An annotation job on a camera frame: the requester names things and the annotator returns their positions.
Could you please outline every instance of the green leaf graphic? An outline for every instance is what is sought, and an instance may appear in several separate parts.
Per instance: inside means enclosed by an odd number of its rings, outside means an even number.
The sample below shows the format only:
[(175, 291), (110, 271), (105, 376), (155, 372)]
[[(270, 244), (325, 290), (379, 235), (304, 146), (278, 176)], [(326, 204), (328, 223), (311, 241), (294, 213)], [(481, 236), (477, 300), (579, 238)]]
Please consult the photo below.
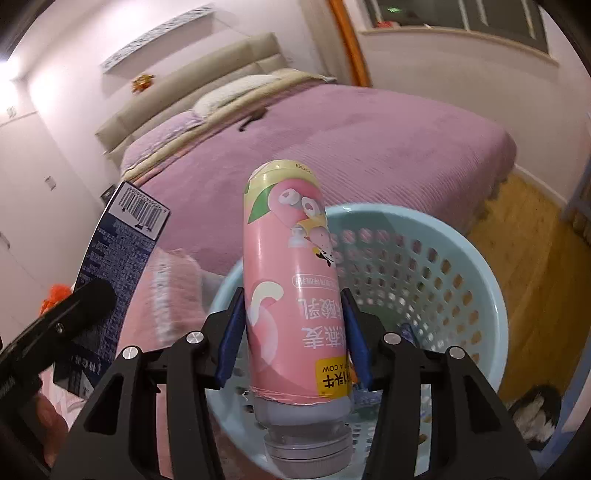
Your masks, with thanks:
[(255, 203), (252, 204), (251, 215), (248, 217), (248, 223), (258, 220), (266, 213), (269, 213), (269, 193), (276, 184), (269, 185), (256, 198)]

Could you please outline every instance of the cartoon illustration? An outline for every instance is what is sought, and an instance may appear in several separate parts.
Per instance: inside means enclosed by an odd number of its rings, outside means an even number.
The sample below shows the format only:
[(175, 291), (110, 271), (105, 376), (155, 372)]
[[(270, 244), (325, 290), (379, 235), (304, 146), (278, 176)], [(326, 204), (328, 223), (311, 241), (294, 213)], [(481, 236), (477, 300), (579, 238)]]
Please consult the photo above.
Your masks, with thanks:
[(248, 223), (272, 212), (291, 229), (290, 248), (310, 248), (315, 256), (335, 264), (326, 213), (318, 188), (302, 179), (287, 179), (263, 190), (252, 205)]
[[(258, 370), (270, 365), (277, 353), (279, 342), (277, 323), (267, 308), (281, 300), (283, 294), (281, 285), (273, 281), (259, 283), (252, 292), (247, 318), (256, 335), (249, 337), (248, 344), (252, 353), (262, 359), (262, 362), (257, 363)], [(265, 342), (262, 344), (258, 342), (260, 338), (264, 338)]]

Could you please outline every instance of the yellow label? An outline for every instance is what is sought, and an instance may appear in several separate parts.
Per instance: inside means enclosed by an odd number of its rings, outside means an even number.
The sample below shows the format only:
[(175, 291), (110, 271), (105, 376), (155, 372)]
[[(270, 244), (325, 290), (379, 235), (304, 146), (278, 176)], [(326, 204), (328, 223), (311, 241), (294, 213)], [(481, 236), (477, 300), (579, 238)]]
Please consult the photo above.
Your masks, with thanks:
[(323, 358), (316, 362), (316, 387), (318, 395), (340, 398), (349, 394), (349, 361), (346, 356)]

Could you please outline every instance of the light blue laundry basket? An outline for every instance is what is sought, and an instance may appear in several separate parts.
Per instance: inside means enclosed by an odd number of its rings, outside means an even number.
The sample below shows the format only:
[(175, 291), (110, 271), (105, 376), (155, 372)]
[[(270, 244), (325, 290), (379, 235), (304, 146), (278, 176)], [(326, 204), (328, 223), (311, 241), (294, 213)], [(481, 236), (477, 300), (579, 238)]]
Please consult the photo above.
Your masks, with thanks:
[[(476, 248), (445, 223), (402, 207), (340, 205), (326, 213), (340, 286), (351, 290), (359, 307), (379, 316), (386, 330), (410, 323), (424, 349), (444, 352), (450, 345), (461, 346), (497, 390), (507, 358), (507, 314), (495, 276)], [(240, 286), (242, 261), (222, 284), (210, 312), (227, 308)], [(235, 445), (258, 466), (282, 477), (267, 462), (264, 427), (252, 414), (247, 351), (244, 338), (226, 387), (207, 391), (209, 407)], [(424, 442), (417, 475), (428, 468), (431, 435), (430, 387), (422, 388)], [(365, 468), (375, 420), (354, 413), (348, 422), (353, 459), (328, 478), (359, 479)]]

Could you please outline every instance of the bed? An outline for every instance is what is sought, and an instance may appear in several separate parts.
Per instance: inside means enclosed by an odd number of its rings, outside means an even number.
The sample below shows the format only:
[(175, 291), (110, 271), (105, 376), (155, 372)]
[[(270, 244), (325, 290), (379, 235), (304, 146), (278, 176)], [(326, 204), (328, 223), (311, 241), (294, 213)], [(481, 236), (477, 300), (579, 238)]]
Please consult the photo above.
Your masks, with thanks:
[[(120, 165), (134, 141), (205, 94), (247, 75), (284, 75), (281, 86), (249, 92), (124, 172), (172, 211), (161, 248), (182, 248), (205, 270), (226, 274), (242, 255), (244, 186), (269, 160), (307, 164), (327, 205), (402, 205), (460, 231), (514, 166), (515, 143), (490, 120), (286, 67), (274, 34), (250, 37), (157, 81), (98, 130)], [(265, 116), (240, 131), (239, 122), (261, 108)]]

